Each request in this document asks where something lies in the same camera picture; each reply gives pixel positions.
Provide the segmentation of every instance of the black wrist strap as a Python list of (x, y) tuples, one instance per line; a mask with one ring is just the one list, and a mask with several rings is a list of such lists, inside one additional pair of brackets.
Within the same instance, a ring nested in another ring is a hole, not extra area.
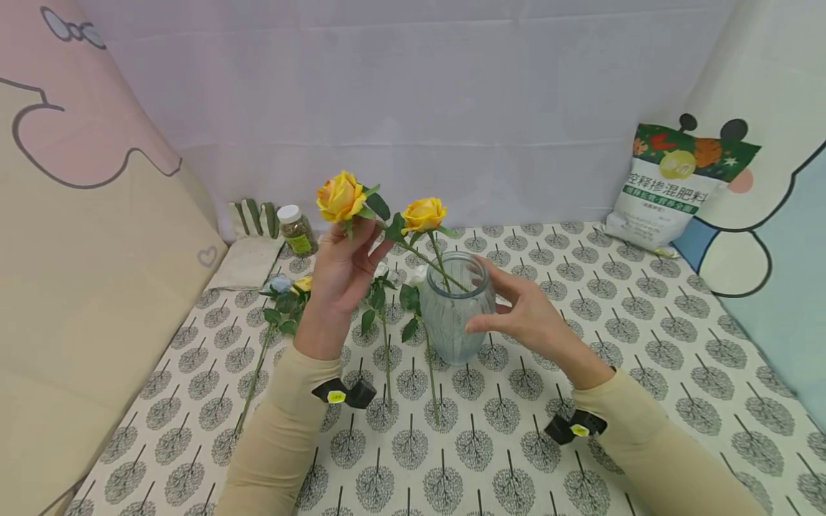
[(312, 394), (325, 403), (346, 403), (354, 409), (366, 409), (376, 390), (361, 378), (352, 389), (348, 389), (341, 378), (333, 378), (313, 389)]
[(608, 428), (608, 423), (603, 418), (578, 409), (569, 420), (555, 414), (545, 427), (545, 433), (558, 444), (563, 445), (573, 441), (575, 437), (600, 435), (606, 428)]

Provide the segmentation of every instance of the white plastic bag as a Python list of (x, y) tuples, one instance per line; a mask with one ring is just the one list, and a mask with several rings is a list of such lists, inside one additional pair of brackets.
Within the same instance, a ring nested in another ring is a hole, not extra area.
[(732, 182), (759, 149), (735, 138), (695, 138), (661, 125), (641, 124), (631, 174), (605, 219), (605, 232), (676, 257), (671, 241), (714, 190)]

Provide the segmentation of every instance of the jar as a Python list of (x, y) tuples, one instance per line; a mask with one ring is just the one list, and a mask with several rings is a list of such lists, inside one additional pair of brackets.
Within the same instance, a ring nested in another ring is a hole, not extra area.
[(430, 267), (421, 286), (421, 317), (430, 336), (430, 345), (442, 360), (463, 366), (479, 352), (485, 334), (466, 334), (465, 324), (480, 314), (496, 311), (496, 293), (484, 264), (464, 251), (442, 255), (444, 270), (467, 291), (450, 282), (448, 289), (442, 273)]
[(312, 232), (310, 221), (298, 206), (288, 204), (279, 208), (278, 220), (281, 222), (281, 233), (296, 256), (306, 258), (318, 251), (318, 240)]

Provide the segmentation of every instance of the tree print tablecloth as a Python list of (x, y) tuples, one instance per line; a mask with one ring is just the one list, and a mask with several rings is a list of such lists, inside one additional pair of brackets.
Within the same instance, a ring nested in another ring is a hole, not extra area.
[[(826, 437), (686, 262), (582, 223), (458, 233), (439, 246), (538, 282), (574, 331), (639, 381), (769, 514), (826, 514)], [(432, 244), (420, 250), (432, 255)], [(277, 273), (312, 270), (312, 258), (288, 251)], [(400, 285), (420, 260), (395, 248), (387, 263)], [(573, 411), (571, 386), (506, 335), (490, 334), (467, 367), (434, 358), (436, 424), (423, 335), (401, 343), (410, 316), (390, 298), (392, 401), (379, 329), (362, 335), (354, 324), (344, 381), (362, 377), (378, 395), (364, 411), (329, 408), (299, 514), (648, 514), (596, 441), (559, 447), (541, 432), (557, 412)], [(275, 334), (263, 348), (266, 301), (203, 293), (66, 514), (212, 512), (258, 355), (266, 367), (254, 406), (287, 345)]]

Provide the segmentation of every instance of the human hand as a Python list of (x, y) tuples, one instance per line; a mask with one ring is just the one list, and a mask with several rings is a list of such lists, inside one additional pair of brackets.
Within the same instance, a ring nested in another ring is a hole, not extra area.
[(393, 242), (385, 240), (370, 253), (381, 233), (375, 220), (362, 217), (353, 218), (352, 239), (341, 224), (331, 227), (319, 242), (311, 300), (349, 318), (367, 293), (376, 267), (393, 246)]
[(341, 224), (321, 237), (312, 296), (294, 340), (301, 353), (320, 360), (332, 360), (341, 354), (350, 313), (364, 298), (376, 267), (393, 246), (385, 240), (370, 252), (381, 232), (375, 220), (354, 217), (352, 239)]
[(477, 258), (485, 264), (496, 293), (512, 306), (497, 304), (495, 314), (473, 317), (465, 326), (466, 332), (510, 335), (527, 349), (556, 362), (576, 389), (591, 389), (614, 376), (614, 370), (571, 331), (539, 285), (500, 270), (486, 258)]
[(560, 348), (582, 344), (539, 285), (477, 258), (485, 264), (496, 293), (512, 306), (497, 304), (495, 314), (473, 317), (465, 326), (467, 333), (502, 332), (549, 360), (555, 360)]

